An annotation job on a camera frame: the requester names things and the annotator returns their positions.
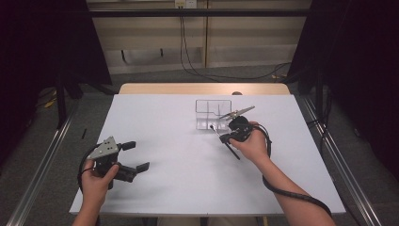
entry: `fingers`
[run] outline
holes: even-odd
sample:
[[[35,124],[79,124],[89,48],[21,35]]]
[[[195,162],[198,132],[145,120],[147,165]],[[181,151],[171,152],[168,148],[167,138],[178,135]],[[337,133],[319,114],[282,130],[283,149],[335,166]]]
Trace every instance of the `fingers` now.
[[[120,166],[118,164],[115,164],[114,166],[109,169],[108,173],[104,176],[104,179],[109,183],[114,179],[115,175],[117,175],[118,170],[120,169]]]
[[[230,139],[229,139],[229,143],[230,143],[234,148],[237,148],[237,145],[240,145],[240,142],[237,141],[237,140],[235,140],[235,139],[233,139],[233,138],[230,138]]]
[[[250,121],[249,124],[259,125],[259,123],[257,121]]]
[[[92,167],[94,167],[94,160],[93,159],[87,160],[86,164],[85,164],[85,169],[89,169],[89,168],[92,168]]]

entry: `metal rail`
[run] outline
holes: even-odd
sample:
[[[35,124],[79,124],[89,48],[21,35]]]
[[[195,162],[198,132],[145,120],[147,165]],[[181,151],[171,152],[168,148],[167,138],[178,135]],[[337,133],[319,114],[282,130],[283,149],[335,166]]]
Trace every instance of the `metal rail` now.
[[[168,9],[92,9],[90,11],[34,11],[37,16],[55,17],[307,17],[328,16],[336,10],[260,9],[260,8],[168,8]]]
[[[315,107],[311,99],[309,97],[304,97],[304,101],[311,115],[311,118],[313,120],[317,120]],[[349,189],[349,192],[351,193],[353,199],[355,200],[355,203],[358,206],[358,209],[360,210],[361,214],[363,215],[363,218],[366,221],[367,225],[370,226],[382,225],[375,213],[375,210],[373,209],[373,206],[371,205],[366,194],[361,189],[358,181],[355,179],[355,176],[352,174],[352,171],[346,164],[343,155],[338,149],[329,131],[326,130],[326,127],[322,123],[317,123],[316,128],[320,133],[320,136],[323,136],[323,133],[325,132],[324,142],[327,146],[327,149],[335,165],[337,166],[338,171],[343,177],[343,181],[345,182],[347,188]]]
[[[53,160],[56,156],[56,152],[59,149],[59,146],[64,139],[67,131],[70,127],[72,116],[76,112],[78,103],[74,103],[72,106],[71,113],[69,117],[66,119],[62,127],[56,130],[56,133],[53,137],[50,146],[47,149],[46,154],[44,155],[43,159],[41,160],[38,169],[36,170],[31,182],[29,183],[28,188],[26,189],[23,197],[20,199],[17,207],[12,212],[12,215],[7,223],[7,226],[22,226],[29,214],[30,209],[39,194],[41,185],[44,182],[44,179],[47,175],[47,172],[53,163]]]

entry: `gray floor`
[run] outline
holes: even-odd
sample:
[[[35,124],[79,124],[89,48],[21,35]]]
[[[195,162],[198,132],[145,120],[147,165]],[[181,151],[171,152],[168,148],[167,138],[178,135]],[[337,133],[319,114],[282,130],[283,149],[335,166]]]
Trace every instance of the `gray floor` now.
[[[199,72],[202,74],[251,77],[268,74],[273,69],[274,66],[251,66],[202,69]],[[284,68],[279,74],[287,70],[288,68]],[[275,82],[275,79],[270,76],[257,80],[217,79],[221,82]],[[114,86],[111,88],[114,90],[118,90],[121,84],[127,82],[212,82],[181,70],[123,74],[113,76],[113,80]],[[69,214],[69,209],[78,188],[76,183],[77,166],[82,153],[97,141],[112,102],[111,96],[101,94],[86,85],[82,85],[82,89],[85,91],[85,95],[81,100],[71,100],[67,97],[68,109],[77,105],[76,113],[24,225],[72,224],[74,216]],[[305,120],[310,121],[311,118],[304,106],[304,99],[297,94],[296,84],[289,85],[289,89],[295,95]],[[38,103],[47,99],[48,97],[44,97],[38,100]],[[0,225],[7,224],[12,211],[23,196],[54,136],[56,124],[56,105],[49,108],[38,107],[35,119],[4,165],[0,178],[2,190],[0,194]],[[397,225],[397,222],[399,222],[399,215],[397,214],[399,213],[399,184],[376,160],[368,142],[355,135],[354,128],[351,120],[333,101],[328,130],[333,135],[349,168],[370,200],[382,225]],[[310,129],[316,144],[319,145],[320,136],[315,127]],[[341,174],[326,151],[326,147],[323,150],[325,150],[324,157],[327,168],[338,191],[359,219],[361,225],[366,225]],[[334,216],[334,220],[337,225],[356,225],[349,214]],[[268,222],[269,225],[288,225],[283,216],[270,217]],[[141,222],[138,218],[104,216],[103,225],[141,225]]]

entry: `white table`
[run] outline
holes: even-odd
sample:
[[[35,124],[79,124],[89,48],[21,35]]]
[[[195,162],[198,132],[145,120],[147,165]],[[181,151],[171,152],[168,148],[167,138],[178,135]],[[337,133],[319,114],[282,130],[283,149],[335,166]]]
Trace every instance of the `white table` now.
[[[196,129],[195,101],[231,100],[232,109],[255,105],[245,116],[266,126],[272,160],[332,213],[344,212],[309,129],[291,95],[116,95],[100,140],[137,142],[120,162],[150,169],[129,184],[116,181],[102,214],[129,216],[266,216],[282,214],[262,175],[239,151],[237,160],[211,130]],[[77,192],[71,212],[82,201]]]

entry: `forearm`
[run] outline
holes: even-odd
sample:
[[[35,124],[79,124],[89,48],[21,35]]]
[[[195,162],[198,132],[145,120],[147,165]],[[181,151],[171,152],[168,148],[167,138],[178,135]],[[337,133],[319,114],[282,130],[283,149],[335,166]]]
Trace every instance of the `forearm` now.
[[[288,178],[267,156],[255,160],[254,163],[270,185],[309,196],[305,190]],[[327,212],[318,205],[278,194],[275,194],[275,196],[290,225],[335,225]]]
[[[97,217],[99,216],[101,206],[90,204],[82,204],[82,207],[77,215],[73,226],[90,226],[95,225]]]

